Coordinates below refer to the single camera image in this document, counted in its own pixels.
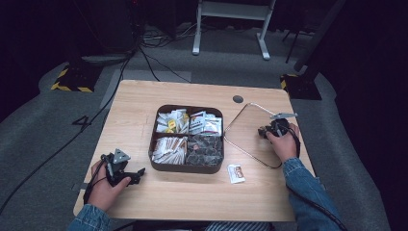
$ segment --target person's left hand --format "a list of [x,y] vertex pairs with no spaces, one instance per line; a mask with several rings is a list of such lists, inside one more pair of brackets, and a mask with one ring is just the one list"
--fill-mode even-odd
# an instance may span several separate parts
[[[100,162],[101,161],[98,161],[92,166],[92,175],[96,171]],[[102,165],[92,182],[94,186],[92,192],[90,193],[88,204],[91,204],[107,212],[114,205],[115,200],[119,196],[120,192],[122,192],[123,189],[126,188],[126,186],[129,184],[131,178],[126,177],[122,179],[116,186],[112,187],[111,184],[109,184],[108,179],[106,179],[105,165],[106,163]]]

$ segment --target black curtain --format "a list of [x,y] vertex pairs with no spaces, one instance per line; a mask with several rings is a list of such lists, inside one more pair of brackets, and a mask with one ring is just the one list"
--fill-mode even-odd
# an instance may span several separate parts
[[[38,81],[49,70],[67,61],[66,43],[51,0],[4,0],[0,2],[0,121],[39,94]],[[102,48],[91,33],[89,7],[83,1],[59,1],[64,11],[61,20],[73,28],[68,33],[73,46],[82,56],[102,54]]]
[[407,10],[405,1],[346,1],[307,63],[335,89],[345,130],[393,230],[408,230]]

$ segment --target denim sleeve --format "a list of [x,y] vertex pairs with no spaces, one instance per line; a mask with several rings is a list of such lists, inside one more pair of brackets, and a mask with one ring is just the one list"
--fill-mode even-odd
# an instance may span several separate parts
[[86,204],[73,220],[67,230],[81,231],[107,231],[110,230],[111,220],[102,210],[93,205]]
[[[336,218],[340,218],[333,201],[308,169],[297,158],[291,158],[283,165],[286,184],[299,195],[317,203]],[[290,193],[298,229],[303,230],[340,230],[339,226],[323,212],[312,207],[298,196]]]

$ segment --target yellow black tape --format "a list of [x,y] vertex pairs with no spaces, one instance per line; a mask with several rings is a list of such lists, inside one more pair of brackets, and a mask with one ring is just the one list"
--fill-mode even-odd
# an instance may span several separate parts
[[295,75],[295,74],[284,74],[284,75],[281,75],[281,77],[280,77],[281,88],[282,88],[282,90],[284,90],[284,91],[286,91],[286,92],[288,92],[288,86],[287,86],[287,84],[286,84],[285,79],[288,78],[288,77],[298,77],[298,75]]
[[69,65],[66,65],[64,69],[61,71],[60,75],[58,76],[53,86],[51,86],[51,90],[93,92],[93,88],[81,86],[84,83],[81,84],[75,83],[75,81],[69,80],[69,78],[74,77],[70,76]]

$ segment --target brown tray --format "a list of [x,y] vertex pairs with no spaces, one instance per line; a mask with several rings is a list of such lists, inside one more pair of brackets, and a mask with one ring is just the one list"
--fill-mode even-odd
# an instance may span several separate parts
[[177,134],[177,133],[161,133],[161,132],[156,132],[157,130],[157,118],[159,116],[159,113],[171,113],[171,111],[176,110],[176,109],[186,109],[187,114],[193,115],[195,113],[199,113],[201,111],[206,111],[207,114],[214,114],[216,117],[222,118],[222,113],[215,108],[205,108],[205,107],[194,107],[194,106],[183,106],[183,105],[164,105],[160,107],[156,113],[156,118],[155,118],[155,124],[153,126],[153,132],[152,132],[152,138],[150,140],[150,146],[149,146],[149,160],[150,164],[155,168],[156,170],[160,171],[175,171],[175,172],[189,172],[189,173],[204,173],[204,174],[213,174],[219,171],[222,165],[222,161],[224,159],[224,143],[223,143],[223,131],[221,133],[220,137],[216,137],[216,139],[219,139],[222,145],[222,161],[216,165],[216,166],[190,166],[190,165],[172,165],[172,164],[159,164],[154,161],[152,161],[152,155],[153,151],[156,147],[157,139],[162,138],[162,137],[188,137],[190,138],[192,135],[190,134]]

